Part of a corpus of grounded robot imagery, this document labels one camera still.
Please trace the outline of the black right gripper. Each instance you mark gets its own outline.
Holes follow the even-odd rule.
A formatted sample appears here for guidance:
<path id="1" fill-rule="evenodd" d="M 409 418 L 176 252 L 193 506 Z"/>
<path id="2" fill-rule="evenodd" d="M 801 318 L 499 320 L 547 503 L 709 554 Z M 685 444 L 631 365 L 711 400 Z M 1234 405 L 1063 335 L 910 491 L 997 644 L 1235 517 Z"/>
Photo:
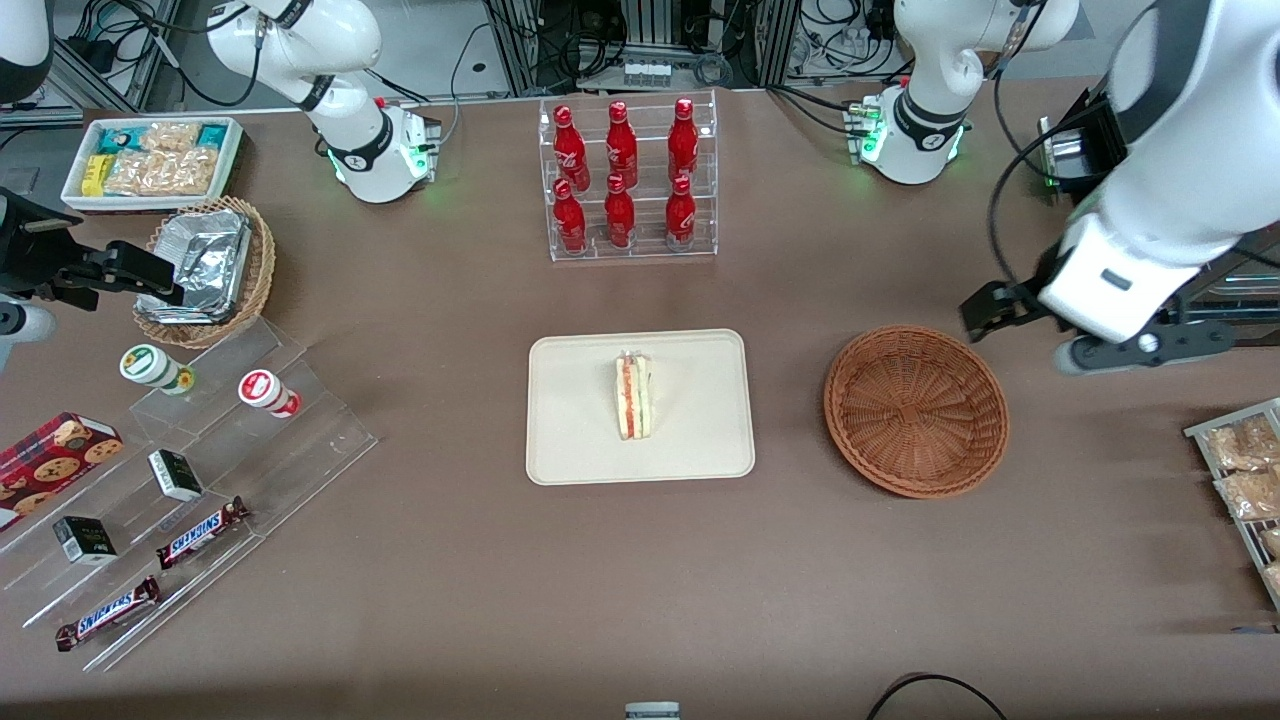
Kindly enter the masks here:
<path id="1" fill-rule="evenodd" d="M 82 224 L 9 190 L 3 196 L 1 290 L 31 299 L 47 288 L 52 301 L 84 311 L 99 309 L 99 290 L 146 295 L 183 305 L 186 290 L 172 263 L 123 240 L 102 250 L 77 243 L 70 229 Z"/>

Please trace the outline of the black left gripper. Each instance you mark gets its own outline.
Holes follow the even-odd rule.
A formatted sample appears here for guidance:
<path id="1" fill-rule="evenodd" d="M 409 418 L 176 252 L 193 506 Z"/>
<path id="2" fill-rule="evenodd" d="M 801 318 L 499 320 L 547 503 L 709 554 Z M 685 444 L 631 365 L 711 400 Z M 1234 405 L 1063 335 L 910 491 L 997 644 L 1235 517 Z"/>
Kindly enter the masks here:
<path id="1" fill-rule="evenodd" d="M 1004 259 L 1007 283 L 988 282 L 974 293 L 974 299 L 966 299 L 960 305 L 966 341 L 980 342 L 992 332 L 995 320 L 1004 322 L 1007 318 L 1005 327 L 1020 327 L 1056 316 L 1041 300 L 1041 293 L 1059 274 L 1061 265 L 1060 249 L 1046 249 L 1038 256 L 1030 277 L 1019 281 L 1011 264 Z"/>

